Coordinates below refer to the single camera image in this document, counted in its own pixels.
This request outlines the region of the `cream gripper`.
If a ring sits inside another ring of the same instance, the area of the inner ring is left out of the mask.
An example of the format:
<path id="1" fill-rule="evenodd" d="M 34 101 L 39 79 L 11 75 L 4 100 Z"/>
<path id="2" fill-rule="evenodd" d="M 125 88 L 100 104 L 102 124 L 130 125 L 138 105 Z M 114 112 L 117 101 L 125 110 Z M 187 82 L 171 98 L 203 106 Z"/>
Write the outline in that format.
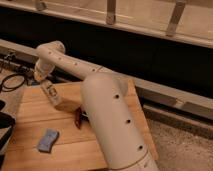
<path id="1" fill-rule="evenodd" d="M 37 82 L 41 82 L 46 79 L 50 73 L 50 68 L 47 66 L 35 66 L 34 79 Z"/>

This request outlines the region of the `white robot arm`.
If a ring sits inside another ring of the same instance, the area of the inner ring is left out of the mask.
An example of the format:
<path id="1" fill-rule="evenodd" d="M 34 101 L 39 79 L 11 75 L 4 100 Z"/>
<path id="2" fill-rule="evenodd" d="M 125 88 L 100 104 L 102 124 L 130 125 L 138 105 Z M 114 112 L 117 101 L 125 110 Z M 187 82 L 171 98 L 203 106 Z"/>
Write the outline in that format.
<path id="1" fill-rule="evenodd" d="M 128 84 L 123 75 L 66 55 L 60 41 L 41 44 L 36 53 L 37 81 L 56 67 L 82 80 L 82 106 L 110 171 L 159 171 L 125 101 Z"/>

